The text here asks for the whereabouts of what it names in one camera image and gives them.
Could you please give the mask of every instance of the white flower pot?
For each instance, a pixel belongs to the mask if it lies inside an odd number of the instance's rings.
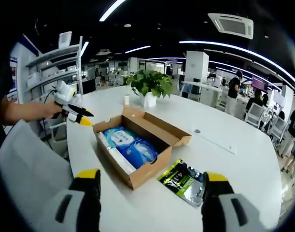
[[[140,101],[143,107],[153,107],[156,106],[157,97],[152,92],[148,92],[145,97],[140,94]]]

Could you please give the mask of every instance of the human hand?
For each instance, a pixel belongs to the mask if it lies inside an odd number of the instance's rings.
[[[62,108],[59,105],[55,104],[54,101],[51,101],[44,105],[45,118],[52,118],[54,114],[60,113],[61,110]]]

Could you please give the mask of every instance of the blue package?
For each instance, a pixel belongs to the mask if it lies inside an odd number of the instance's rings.
[[[110,147],[116,147],[118,150],[128,148],[137,138],[132,132],[124,127],[114,127],[103,132]]]
[[[124,127],[115,127],[103,132],[109,145],[117,150],[136,169],[156,159],[158,153],[153,145],[139,138]]]
[[[128,148],[118,150],[136,169],[154,161],[158,155],[153,145],[140,138],[136,139]]]

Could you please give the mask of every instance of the cable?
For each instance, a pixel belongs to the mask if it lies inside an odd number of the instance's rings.
[[[48,99],[48,97],[50,96],[51,93],[55,92],[56,90],[53,89],[51,90],[47,95],[46,95],[46,98],[44,100],[44,104],[46,103],[46,100]],[[46,133],[46,128],[45,128],[45,121],[44,121],[44,118],[42,118],[42,122],[43,122],[43,129],[44,129],[44,133],[45,133],[45,136],[47,137],[47,133]],[[53,150],[50,142],[47,140],[47,143],[49,144],[50,148]]]

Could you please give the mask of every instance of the box lid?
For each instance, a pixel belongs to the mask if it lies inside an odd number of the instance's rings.
[[[170,146],[181,146],[190,141],[190,134],[142,110],[124,107],[122,115]]]

